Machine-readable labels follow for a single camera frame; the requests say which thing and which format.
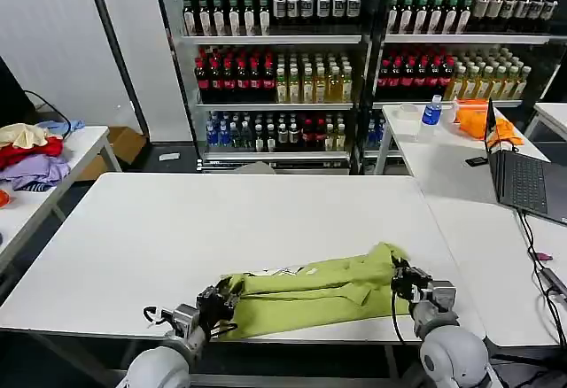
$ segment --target laptop keyboard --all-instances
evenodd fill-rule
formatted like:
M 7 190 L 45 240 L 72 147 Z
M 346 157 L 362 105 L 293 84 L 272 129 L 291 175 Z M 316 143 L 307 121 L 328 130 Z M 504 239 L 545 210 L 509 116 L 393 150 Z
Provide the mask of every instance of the laptop keyboard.
M 536 159 L 510 159 L 506 171 L 512 175 L 512 205 L 540 213 L 548 212 L 543 165 Z

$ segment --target purple cloth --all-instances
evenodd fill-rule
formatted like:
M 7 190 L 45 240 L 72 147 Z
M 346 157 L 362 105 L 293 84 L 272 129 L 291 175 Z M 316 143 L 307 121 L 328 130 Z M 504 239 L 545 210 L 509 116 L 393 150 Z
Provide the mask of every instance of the purple cloth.
M 14 190 L 20 190 L 31 182 L 55 186 L 69 174 L 69 165 L 60 156 L 31 155 L 0 171 L 0 180 L 12 182 Z

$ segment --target green cloth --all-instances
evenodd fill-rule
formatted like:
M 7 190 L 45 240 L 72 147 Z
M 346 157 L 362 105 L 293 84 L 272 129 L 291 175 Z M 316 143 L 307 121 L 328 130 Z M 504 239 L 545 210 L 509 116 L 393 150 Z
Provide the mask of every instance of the green cloth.
M 231 289 L 244 286 L 223 339 L 255 337 L 322 324 L 391 314 L 392 255 L 407 258 L 393 244 L 380 243 L 367 255 L 313 262 L 295 275 L 230 275 Z M 396 314 L 408 303 L 396 302 Z

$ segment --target black phone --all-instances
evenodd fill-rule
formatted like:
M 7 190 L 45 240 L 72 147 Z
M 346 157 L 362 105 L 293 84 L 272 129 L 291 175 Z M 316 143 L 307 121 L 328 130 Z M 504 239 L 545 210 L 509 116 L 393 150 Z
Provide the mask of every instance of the black phone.
M 481 165 L 486 165 L 488 163 L 488 158 L 483 156 L 478 156 L 476 158 L 469 158 L 464 160 L 469 167 L 480 167 Z

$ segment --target black cable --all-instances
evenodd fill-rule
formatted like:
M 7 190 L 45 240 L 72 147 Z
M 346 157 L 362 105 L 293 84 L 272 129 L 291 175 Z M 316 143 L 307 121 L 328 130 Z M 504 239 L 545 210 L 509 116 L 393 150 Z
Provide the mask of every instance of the black cable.
M 557 330 L 557 336 L 559 339 L 559 346 L 561 346 L 562 349 L 565 349 L 567 348 L 567 338 L 565 337 L 565 333 L 563 331 L 563 325 L 561 324 L 561 316 L 559 315 L 559 310 L 557 310 L 557 306 L 549 297 L 549 293 L 552 291 L 552 289 L 546 290 L 544 288 L 543 282 L 541 281 L 540 272 L 538 271 L 539 269 L 543 269 L 544 266 L 543 264 L 541 264 L 541 261 L 538 258 L 538 254 L 535 252 L 535 248 L 533 246 L 534 236 L 533 236 L 532 228 L 530 227 L 530 224 L 526 217 L 526 213 L 524 211 L 517 210 L 517 214 L 518 214 L 518 218 L 520 219 L 520 222 L 522 223 L 522 227 L 524 228 L 524 232 L 528 240 L 527 251 L 528 251 L 528 255 L 530 256 L 530 259 L 533 262 L 533 273 L 535 274 L 538 280 L 538 285 L 541 290 L 541 295 L 543 296 L 546 305 L 548 306 L 549 313 L 551 314 L 551 317 L 554 321 L 555 328 Z
M 24 89 L 24 93 L 29 93 L 29 94 L 33 94 L 34 96 L 36 96 L 37 98 L 39 98 L 40 100 L 42 100 L 47 106 L 49 106 L 51 109 L 53 109 L 61 118 L 63 118 L 65 120 L 65 122 L 67 123 L 67 131 L 65 132 L 65 134 L 63 135 L 63 139 L 65 140 L 67 138 L 67 136 L 69 135 L 69 133 L 71 132 L 71 121 L 67 119 L 67 117 L 54 105 L 52 105 L 50 102 L 48 102 L 47 100 L 45 100 L 43 97 L 41 97 L 39 94 L 34 93 L 34 91 L 30 91 L 29 89 Z
M 396 318 L 396 293 L 394 291 L 392 291 L 391 307 L 393 328 L 396 330 L 396 335 L 398 335 L 398 339 L 400 340 L 401 344 L 405 345 L 406 341 L 404 341 L 404 338 L 401 337 L 400 329 L 398 328 L 398 319 Z

